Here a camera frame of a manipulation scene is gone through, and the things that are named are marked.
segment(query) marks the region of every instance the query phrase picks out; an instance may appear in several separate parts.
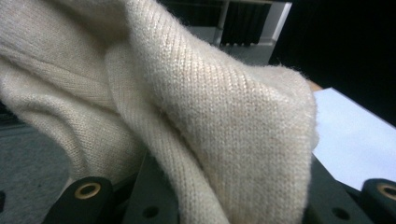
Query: ribbed knit texture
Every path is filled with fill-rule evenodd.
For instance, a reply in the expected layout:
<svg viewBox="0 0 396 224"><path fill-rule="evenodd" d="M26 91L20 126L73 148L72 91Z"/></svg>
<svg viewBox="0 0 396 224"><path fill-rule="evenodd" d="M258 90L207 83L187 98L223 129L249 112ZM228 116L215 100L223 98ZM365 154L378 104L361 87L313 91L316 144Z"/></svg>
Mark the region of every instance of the ribbed knit texture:
<svg viewBox="0 0 396 224"><path fill-rule="evenodd" d="M54 138L71 177L114 183L145 144L183 223L299 223L313 95L284 67L249 67L152 0L0 2L0 97Z"/></svg>

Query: black plastic part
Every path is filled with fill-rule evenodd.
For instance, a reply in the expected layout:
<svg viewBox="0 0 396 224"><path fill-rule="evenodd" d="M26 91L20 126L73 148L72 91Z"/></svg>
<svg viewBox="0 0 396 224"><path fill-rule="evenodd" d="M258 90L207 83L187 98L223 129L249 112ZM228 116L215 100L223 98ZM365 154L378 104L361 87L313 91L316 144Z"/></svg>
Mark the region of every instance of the black plastic part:
<svg viewBox="0 0 396 224"><path fill-rule="evenodd" d="M6 204L6 194L1 190L0 191L0 213L4 211L4 206Z"/></svg>
<svg viewBox="0 0 396 224"><path fill-rule="evenodd" d="M114 208L112 223L116 224L122 222L129 203L129 198L131 197L132 190L134 189L137 174L138 173L135 173L127 177L113 187L116 207Z"/></svg>
<svg viewBox="0 0 396 224"><path fill-rule="evenodd" d="M361 207L378 224L396 223L396 183L386 179L370 179L361 191Z"/></svg>
<svg viewBox="0 0 396 224"><path fill-rule="evenodd" d="M311 172L304 224L373 223L317 159L313 159Z"/></svg>
<svg viewBox="0 0 396 224"><path fill-rule="evenodd" d="M351 197L352 199L353 199L353 201L357 204L357 205L359 205L359 203L360 203L360 196L361 196L361 192L360 191L358 191L358 190L356 190L356 189L353 189L352 187L350 187L350 186L348 186L348 185L346 185L346 184L343 184L343 183L341 183L341 182L339 182L339 181L337 181L341 186L343 186L343 189L346 191L346 193L349 195L349 197Z"/></svg>
<svg viewBox="0 0 396 224"><path fill-rule="evenodd" d="M146 154L123 224L178 223L177 197L155 159Z"/></svg>
<svg viewBox="0 0 396 224"><path fill-rule="evenodd" d="M99 192L88 199L76 198L76 190L88 183L100 185ZM105 178L86 177L73 183L62 194L61 198L51 207L43 224L78 223L103 224L113 223L114 210L113 188Z"/></svg>

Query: dark fabric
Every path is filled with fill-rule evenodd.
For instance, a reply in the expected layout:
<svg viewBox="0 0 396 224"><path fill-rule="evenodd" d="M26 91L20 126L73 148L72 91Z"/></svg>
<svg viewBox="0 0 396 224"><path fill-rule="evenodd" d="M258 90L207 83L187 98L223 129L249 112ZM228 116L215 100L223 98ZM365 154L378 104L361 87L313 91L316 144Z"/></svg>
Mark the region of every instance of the dark fabric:
<svg viewBox="0 0 396 224"><path fill-rule="evenodd" d="M221 45L258 44L268 15L269 4L231 2L228 8Z"/></svg>
<svg viewBox="0 0 396 224"><path fill-rule="evenodd" d="M217 26L222 2L213 0L160 0L186 26Z"/></svg>

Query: white paper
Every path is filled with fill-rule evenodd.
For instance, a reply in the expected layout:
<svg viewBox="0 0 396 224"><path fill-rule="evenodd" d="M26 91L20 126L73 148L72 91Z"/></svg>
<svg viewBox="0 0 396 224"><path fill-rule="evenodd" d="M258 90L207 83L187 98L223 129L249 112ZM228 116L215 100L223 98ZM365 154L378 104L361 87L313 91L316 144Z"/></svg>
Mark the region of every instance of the white paper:
<svg viewBox="0 0 396 224"><path fill-rule="evenodd" d="M334 89L317 91L315 97L319 143L314 154L332 176L358 190L370 178L396 182L396 129Z"/></svg>

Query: gray floor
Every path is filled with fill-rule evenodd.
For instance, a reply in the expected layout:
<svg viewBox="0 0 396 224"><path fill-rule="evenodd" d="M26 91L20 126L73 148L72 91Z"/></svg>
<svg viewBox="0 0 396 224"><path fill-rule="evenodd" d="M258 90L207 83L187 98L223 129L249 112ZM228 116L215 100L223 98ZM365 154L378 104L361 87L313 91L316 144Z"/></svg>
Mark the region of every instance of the gray floor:
<svg viewBox="0 0 396 224"><path fill-rule="evenodd" d="M41 223L68 177L56 143L33 129L21 131L0 131L0 190L6 193L1 224Z"/></svg>

